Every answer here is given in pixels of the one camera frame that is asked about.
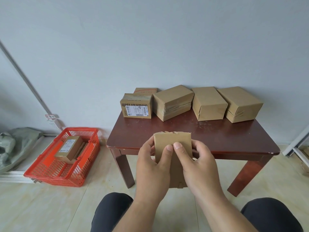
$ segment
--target red basket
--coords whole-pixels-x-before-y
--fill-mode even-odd
[[[67,164],[54,157],[68,136],[81,136],[87,142],[87,147],[74,164]],[[99,151],[98,129],[65,128],[37,157],[24,176],[55,186],[81,187]]]

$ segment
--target hand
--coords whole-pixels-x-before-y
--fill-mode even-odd
[[[200,155],[196,161],[188,156],[182,144],[174,143],[175,152],[183,166],[183,175],[187,186],[198,200],[224,197],[214,156],[208,147],[200,141],[192,140],[192,147]]]
[[[151,158],[154,152],[154,137],[152,136],[138,152],[136,166],[136,195],[134,201],[151,202],[156,206],[166,195],[170,185],[170,166],[173,146],[167,145],[157,164]]]

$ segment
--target forearm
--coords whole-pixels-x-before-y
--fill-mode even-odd
[[[258,232],[225,196],[198,202],[213,232]]]
[[[124,216],[120,219],[113,232],[144,232],[151,231],[157,205],[133,201]]]

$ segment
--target leg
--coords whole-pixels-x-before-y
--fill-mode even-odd
[[[241,213],[259,232],[303,232],[290,210],[273,198],[251,200],[243,207]]]
[[[261,171],[272,156],[263,156],[259,161],[248,161],[240,173],[227,189],[232,195],[237,197],[239,193],[249,184],[249,182]]]
[[[120,150],[118,149],[111,149],[113,154],[114,160],[120,170],[123,180],[128,188],[132,187],[135,184],[130,165],[126,155],[122,155]]]
[[[123,193],[109,193],[99,203],[91,223],[91,232],[110,232],[130,207],[133,199]]]

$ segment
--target person's right hand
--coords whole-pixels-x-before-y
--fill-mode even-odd
[[[198,200],[224,197],[219,181],[219,173],[214,156],[208,147],[197,140],[192,140],[192,147],[199,152],[198,160],[189,157],[179,142],[174,143],[174,150],[183,166],[183,175],[187,186]]]

